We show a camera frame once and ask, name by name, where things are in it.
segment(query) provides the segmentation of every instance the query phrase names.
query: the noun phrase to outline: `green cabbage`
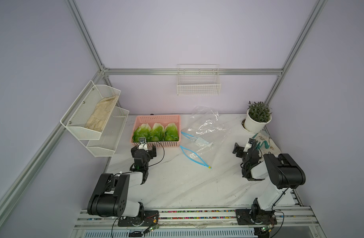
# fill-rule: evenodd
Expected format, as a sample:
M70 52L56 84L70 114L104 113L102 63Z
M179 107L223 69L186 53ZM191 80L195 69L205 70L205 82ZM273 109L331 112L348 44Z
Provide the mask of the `green cabbage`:
M139 142L140 137L145 137L146 141L149 141L150 126L148 123L141 124L134 132L132 141Z
M179 141L178 128L174 123L169 123L166 126L164 141Z
M160 123L154 123L149 134L149 141L162 141L165 135L165 128Z

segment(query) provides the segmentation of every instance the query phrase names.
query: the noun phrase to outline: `white marble table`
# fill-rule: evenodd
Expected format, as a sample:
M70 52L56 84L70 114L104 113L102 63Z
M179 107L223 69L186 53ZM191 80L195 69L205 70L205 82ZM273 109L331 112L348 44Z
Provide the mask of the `white marble table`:
M232 154L235 142L245 146L249 134L242 129L245 114L223 114L222 122L231 129L227 139L211 163L212 169L190 161L179 147L166 147L163 161L149 168L146 183L129 188L128 199L142 202L146 208L190 207L250 207L253 200L266 188L266 181L248 181L241 175L241 158ZM190 115L181 115L181 128L187 126ZM133 163L130 149L132 129L136 116L129 116L116 154L107 173L129 171ZM162 158L157 147L155 164Z

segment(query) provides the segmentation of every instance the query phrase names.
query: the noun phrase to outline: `plastic bag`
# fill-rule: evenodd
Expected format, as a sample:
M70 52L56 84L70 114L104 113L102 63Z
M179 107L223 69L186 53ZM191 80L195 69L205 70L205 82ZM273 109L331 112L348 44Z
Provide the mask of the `plastic bag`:
M187 128L181 131L181 149L190 160L211 168L215 155L230 129L220 121L211 107L196 106Z

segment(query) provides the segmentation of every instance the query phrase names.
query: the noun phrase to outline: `robotic arm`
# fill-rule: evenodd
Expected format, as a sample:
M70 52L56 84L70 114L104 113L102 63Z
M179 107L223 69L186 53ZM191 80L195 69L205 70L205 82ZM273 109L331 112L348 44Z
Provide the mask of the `robotic arm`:
M276 224L273 207L281 200L293 201L290 190L305 183L303 170L289 154L263 155L264 161L259 162L256 150L257 141L250 139L245 147L235 143L233 153L242 158L242 174L249 181L268 180L264 193L255 198L251 209L237 209L239 225Z
M100 175L88 203L89 215L124 217L119 220L119 225L121 222L122 226L145 226L144 217L158 214L158 211L144 211L141 202L127 199L128 188L146 182L149 161L157 156L156 147L152 145L151 150L148 150L146 140L142 137L140 144L134 146L131 153L134 158L131 172Z

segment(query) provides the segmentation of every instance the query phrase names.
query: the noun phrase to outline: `white wire basket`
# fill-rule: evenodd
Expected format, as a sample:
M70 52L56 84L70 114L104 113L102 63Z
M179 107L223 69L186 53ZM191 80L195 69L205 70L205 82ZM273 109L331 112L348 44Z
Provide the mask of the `white wire basket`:
M219 95L218 64L179 64L177 79L178 95Z
M65 126L66 129L69 130L71 134L73 134L78 140L99 140L104 132L108 121L103 126L103 130L101 132L85 128L84 126L87 123L89 117L91 117L97 103L100 100L102 100L103 98L119 96L120 92L120 90L109 87L107 85L93 84L87 96L85 96L85 98L83 99L83 102L79 105L74 114L71 116L71 119L67 122L66 125L63 126ZM111 110L111 112L109 113L108 119L110 118L112 112L113 110Z
M99 140L90 140L86 148L95 156L113 156L124 129L129 111L120 107L114 107L112 116Z
M116 152L129 111L114 106L101 132L85 128L84 126L94 112L97 103L103 98L119 97L121 92L107 85L95 85L92 81L86 87L90 86L90 84L92 84L92 88L83 98L83 101L74 114L67 120L69 114L66 112L61 119L61 124L95 157L113 156Z

